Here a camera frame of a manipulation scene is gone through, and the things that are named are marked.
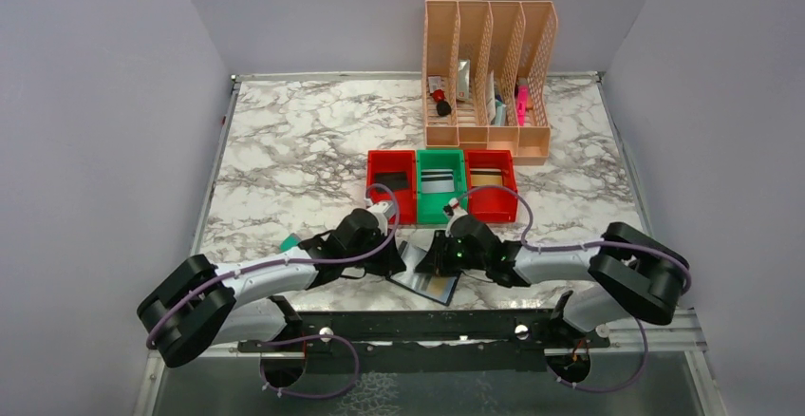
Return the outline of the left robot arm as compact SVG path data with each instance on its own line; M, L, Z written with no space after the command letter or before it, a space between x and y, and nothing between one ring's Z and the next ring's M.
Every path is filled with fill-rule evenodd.
M335 229L254 261L214 264L205 255L186 258L137 308L148 332L147 348L176 368L212 345L271 341L290 326L279 294L327 285L348 268L380 276L403 271L396 213L389 201L357 208Z

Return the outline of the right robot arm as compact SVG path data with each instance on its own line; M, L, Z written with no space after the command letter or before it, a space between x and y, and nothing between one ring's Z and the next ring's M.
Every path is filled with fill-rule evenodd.
M628 317L668 325L691 286L683 257L624 222L612 222L597 241L536 245L503 240L471 215L457 217L435 233L416 270L438 276L481 270L505 288L588 281L584 291L563 293L551 315L552 331L570 338Z

